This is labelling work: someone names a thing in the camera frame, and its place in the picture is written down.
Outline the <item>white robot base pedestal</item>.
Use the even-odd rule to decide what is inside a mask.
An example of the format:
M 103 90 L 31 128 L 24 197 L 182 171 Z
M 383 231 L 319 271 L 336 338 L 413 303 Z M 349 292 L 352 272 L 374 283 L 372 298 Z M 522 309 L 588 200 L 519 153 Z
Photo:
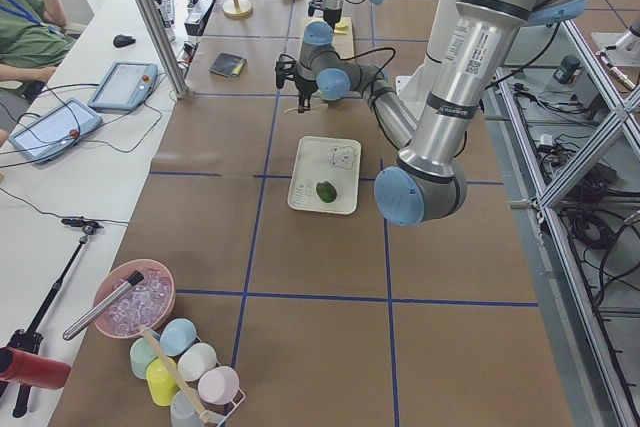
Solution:
M 396 90 L 415 121 L 424 110 L 426 98 L 439 73 L 441 62 L 458 22 L 456 0 L 438 0 L 423 63 L 411 76 L 397 76 Z

